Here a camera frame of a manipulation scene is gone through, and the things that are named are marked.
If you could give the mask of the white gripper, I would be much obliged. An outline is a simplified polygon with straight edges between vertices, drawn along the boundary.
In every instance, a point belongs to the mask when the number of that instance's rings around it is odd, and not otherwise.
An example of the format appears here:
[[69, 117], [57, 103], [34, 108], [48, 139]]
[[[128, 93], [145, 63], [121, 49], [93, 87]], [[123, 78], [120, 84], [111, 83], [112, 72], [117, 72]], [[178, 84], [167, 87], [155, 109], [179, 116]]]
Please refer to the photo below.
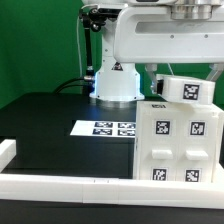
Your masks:
[[117, 20], [114, 57], [124, 63], [145, 63], [153, 94], [163, 91], [156, 64], [215, 63], [206, 80], [224, 72], [224, 5], [215, 6], [207, 20], [174, 20], [170, 7], [127, 7]]

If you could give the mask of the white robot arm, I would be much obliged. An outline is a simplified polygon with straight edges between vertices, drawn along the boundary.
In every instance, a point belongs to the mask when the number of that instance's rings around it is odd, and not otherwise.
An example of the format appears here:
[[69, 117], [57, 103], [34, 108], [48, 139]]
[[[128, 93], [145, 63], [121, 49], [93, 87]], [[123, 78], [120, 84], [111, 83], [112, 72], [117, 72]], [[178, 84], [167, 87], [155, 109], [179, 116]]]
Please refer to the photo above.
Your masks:
[[[168, 102], [210, 104], [224, 71], [224, 0], [82, 0], [80, 18], [102, 32], [93, 98], [133, 101], [144, 64], [153, 93]], [[209, 63], [206, 79], [160, 75], [159, 64]]]

